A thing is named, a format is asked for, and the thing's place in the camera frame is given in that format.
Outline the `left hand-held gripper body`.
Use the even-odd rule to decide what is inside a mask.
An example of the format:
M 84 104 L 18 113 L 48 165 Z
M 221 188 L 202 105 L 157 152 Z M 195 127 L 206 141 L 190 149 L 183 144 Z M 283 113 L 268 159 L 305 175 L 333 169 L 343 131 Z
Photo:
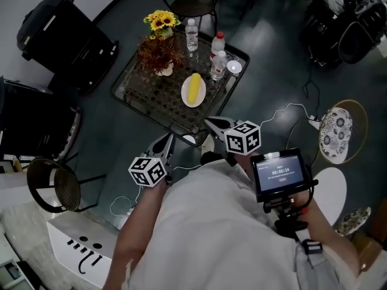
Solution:
M 128 172 L 137 185 L 155 187 L 169 172 L 169 158 L 141 154 L 134 158 Z

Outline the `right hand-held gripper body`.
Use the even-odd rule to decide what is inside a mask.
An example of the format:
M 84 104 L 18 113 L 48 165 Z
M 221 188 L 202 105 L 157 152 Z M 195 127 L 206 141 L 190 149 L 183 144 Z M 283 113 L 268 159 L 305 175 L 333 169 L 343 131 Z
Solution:
M 261 147 L 261 127 L 251 121 L 242 121 L 220 137 L 226 147 L 227 158 L 247 156 Z

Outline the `white oval plate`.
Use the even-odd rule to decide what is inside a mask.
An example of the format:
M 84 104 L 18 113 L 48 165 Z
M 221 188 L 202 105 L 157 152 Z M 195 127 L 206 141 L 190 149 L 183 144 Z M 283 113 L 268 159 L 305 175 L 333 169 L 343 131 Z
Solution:
M 198 107 L 200 104 L 202 104 L 202 102 L 204 101 L 205 99 L 205 96 L 206 96 L 206 84 L 204 82 L 203 79 L 201 79 L 200 81 L 200 87 L 199 87 L 199 90 L 198 90 L 198 95 L 197 95 L 197 99 L 195 100 L 194 103 L 189 103 L 188 102 L 188 95 L 189 95 L 189 84 L 190 84 L 190 80 L 191 80 L 191 76 L 189 76 L 182 84 L 181 86 L 181 99 L 183 101 L 183 103 L 189 107 L 189 108 L 196 108 Z

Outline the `yellow corn cob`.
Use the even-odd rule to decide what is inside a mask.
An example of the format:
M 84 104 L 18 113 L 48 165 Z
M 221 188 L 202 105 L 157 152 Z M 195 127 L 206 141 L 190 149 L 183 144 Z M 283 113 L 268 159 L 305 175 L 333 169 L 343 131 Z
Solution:
M 194 104 L 196 102 L 200 86 L 201 76 L 198 73 L 193 73 L 190 77 L 189 90 L 187 96 L 187 101 L 189 104 Z

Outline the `person's right forearm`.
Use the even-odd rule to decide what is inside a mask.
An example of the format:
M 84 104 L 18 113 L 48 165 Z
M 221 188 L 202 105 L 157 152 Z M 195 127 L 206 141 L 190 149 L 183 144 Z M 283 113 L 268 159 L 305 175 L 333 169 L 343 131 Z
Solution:
M 253 152 L 250 155 L 235 155 L 236 162 L 243 168 L 249 178 L 253 179 L 253 167 L 251 157 L 258 155 Z M 306 204 L 309 198 L 307 191 L 292 195 L 294 206 L 300 207 Z M 360 273 L 360 263 L 358 253 L 354 245 L 345 237 L 338 235 L 327 221 L 324 214 L 314 199 L 307 206 L 307 212 L 303 213 L 299 220 L 308 223 L 308 230 L 312 240 L 316 240 L 323 245 L 331 248 L 349 267 L 357 279 Z

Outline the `person's left forearm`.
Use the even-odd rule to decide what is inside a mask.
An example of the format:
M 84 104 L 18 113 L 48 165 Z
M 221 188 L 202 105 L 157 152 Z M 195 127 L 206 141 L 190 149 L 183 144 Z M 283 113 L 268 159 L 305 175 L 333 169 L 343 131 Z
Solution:
M 126 273 L 132 272 L 143 257 L 166 191 L 165 179 L 144 190 L 140 202 L 117 237 L 111 266 L 102 290 L 121 290 Z

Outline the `dark lattice tray table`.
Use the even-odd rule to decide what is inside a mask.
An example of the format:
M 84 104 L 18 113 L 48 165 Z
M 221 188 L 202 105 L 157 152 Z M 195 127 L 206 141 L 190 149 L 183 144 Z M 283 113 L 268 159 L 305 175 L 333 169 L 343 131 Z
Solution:
M 215 81 L 210 75 L 212 37 L 199 33 L 199 46 L 193 54 L 187 51 L 186 35 L 182 27 L 175 31 L 173 37 L 184 57 L 173 68 L 170 76 L 157 76 L 154 72 L 141 68 L 137 57 L 132 56 L 112 85 L 111 95 L 178 139 L 187 142 L 187 137 L 191 136 L 193 141 L 190 145 L 198 147 L 209 133 L 205 118 L 221 115 L 245 73 L 250 58 L 247 53 L 227 44 L 227 59 L 239 62 L 242 70 L 237 74 L 226 71 L 219 81 Z M 201 75 L 206 91 L 204 100 L 198 106 L 190 108 L 184 104 L 181 93 L 184 81 L 193 73 Z

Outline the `red-label bottle white cap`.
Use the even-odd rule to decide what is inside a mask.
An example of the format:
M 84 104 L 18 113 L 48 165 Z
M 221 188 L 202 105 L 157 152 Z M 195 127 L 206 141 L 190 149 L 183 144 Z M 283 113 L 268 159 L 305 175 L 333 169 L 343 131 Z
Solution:
M 212 59 L 212 67 L 210 75 L 212 80 L 219 81 L 223 78 L 225 70 L 227 68 L 226 52 L 221 50 Z

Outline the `water bottle red cap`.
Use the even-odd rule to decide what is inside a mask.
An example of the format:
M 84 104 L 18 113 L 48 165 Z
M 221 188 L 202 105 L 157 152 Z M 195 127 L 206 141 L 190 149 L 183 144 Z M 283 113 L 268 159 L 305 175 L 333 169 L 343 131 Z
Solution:
M 224 49 L 225 44 L 226 42 L 224 38 L 224 33 L 220 31 L 217 32 L 211 44 L 211 60 L 213 60 L 213 58 L 218 54 L 219 51 L 222 51 Z

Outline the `person's white shirt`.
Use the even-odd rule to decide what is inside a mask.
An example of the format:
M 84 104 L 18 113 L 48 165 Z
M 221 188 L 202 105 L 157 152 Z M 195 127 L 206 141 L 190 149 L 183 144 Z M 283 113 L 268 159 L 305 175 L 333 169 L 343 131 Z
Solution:
M 215 161 L 168 188 L 151 240 L 121 290 L 356 290 L 322 244 L 280 236 L 240 167 Z

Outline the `black wicker chair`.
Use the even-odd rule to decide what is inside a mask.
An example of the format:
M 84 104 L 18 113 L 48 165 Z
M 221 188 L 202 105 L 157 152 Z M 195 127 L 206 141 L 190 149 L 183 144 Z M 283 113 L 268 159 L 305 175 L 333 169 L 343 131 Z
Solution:
M 78 156 L 75 153 L 64 161 L 55 161 L 50 158 L 34 158 L 27 167 L 28 189 L 43 210 L 58 214 L 66 211 L 76 213 L 83 212 L 96 207 L 97 204 L 80 208 L 82 184 L 106 178 L 106 175 L 99 175 L 88 179 L 78 180 L 75 172 L 67 165 L 69 161 Z M 59 206 L 47 203 L 39 194 L 39 190 L 53 189 L 59 201 Z

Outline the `orange dried plant white vase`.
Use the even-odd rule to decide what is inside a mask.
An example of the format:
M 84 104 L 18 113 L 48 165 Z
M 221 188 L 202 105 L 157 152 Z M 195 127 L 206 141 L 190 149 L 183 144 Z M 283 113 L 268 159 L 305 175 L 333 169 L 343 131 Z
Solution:
M 143 38 L 136 56 L 141 70 L 152 71 L 159 77 L 171 76 L 174 67 L 181 65 L 184 59 L 184 54 L 175 36 Z

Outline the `clear bottle white cap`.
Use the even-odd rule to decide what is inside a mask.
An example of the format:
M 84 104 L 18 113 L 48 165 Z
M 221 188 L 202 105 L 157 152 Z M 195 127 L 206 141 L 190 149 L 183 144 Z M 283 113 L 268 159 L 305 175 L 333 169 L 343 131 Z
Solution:
M 188 51 L 196 51 L 198 49 L 198 27 L 196 26 L 195 19 L 188 19 L 185 32 Z

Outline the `white round stool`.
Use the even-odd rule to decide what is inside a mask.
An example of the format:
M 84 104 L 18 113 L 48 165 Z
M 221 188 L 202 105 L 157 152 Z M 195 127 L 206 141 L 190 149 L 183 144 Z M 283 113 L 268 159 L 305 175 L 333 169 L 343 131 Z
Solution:
M 330 225 L 334 225 L 346 201 L 345 176 L 338 168 L 328 167 L 320 171 L 314 179 L 319 183 L 314 188 L 313 198 Z

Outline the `white cabinet black slots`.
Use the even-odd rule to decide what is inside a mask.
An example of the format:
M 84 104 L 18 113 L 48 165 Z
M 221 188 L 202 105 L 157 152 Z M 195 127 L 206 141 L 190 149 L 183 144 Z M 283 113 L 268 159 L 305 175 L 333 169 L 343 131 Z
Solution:
M 103 288 L 118 233 L 91 219 L 65 212 L 47 221 L 57 261 L 98 288 Z

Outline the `yellow sunflower bouquet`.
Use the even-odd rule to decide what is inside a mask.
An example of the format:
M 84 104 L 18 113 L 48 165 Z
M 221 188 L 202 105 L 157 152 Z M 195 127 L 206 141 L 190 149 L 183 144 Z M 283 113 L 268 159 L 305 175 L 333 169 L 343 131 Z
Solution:
M 150 29 L 150 40 L 165 40 L 174 33 L 174 28 L 181 25 L 181 21 L 171 11 L 156 10 L 143 19 Z

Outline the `black monitor mount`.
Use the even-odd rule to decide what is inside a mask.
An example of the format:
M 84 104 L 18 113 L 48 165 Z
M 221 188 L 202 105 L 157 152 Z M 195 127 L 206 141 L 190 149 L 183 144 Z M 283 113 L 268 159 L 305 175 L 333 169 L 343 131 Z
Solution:
M 265 201 L 263 209 L 267 214 L 272 210 L 277 212 L 278 219 L 275 221 L 275 228 L 280 236 L 298 240 L 296 233 L 301 230 L 306 230 L 308 223 L 299 220 L 299 216 L 302 214 L 302 208 L 292 207 L 293 203 L 294 199 L 286 196 L 284 198 Z

